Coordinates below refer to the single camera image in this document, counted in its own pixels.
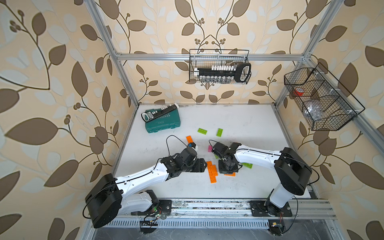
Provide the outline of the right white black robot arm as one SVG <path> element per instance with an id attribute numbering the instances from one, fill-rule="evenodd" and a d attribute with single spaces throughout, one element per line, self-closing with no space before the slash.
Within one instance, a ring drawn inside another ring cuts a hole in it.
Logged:
<path id="1" fill-rule="evenodd" d="M 244 164 L 252 164 L 275 171 L 280 182 L 265 201 L 251 201 L 254 217 L 291 217 L 289 201 L 305 193 L 312 168 L 291 148 L 268 151 L 247 147 L 240 143 L 226 146 L 215 142 L 212 152 L 219 158 L 221 174 L 237 173 Z"/>

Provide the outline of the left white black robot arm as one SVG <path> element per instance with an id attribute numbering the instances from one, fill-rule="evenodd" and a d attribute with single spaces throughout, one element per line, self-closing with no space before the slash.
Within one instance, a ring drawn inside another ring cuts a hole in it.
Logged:
<path id="1" fill-rule="evenodd" d="M 88 218 L 98 229 L 119 214 L 141 212 L 150 215 L 160 203 L 150 186 L 179 177 L 181 173 L 203 173 L 207 166 L 194 148 L 187 147 L 181 153 L 158 159 L 154 166 L 140 172 L 120 177 L 106 174 L 85 198 Z"/>

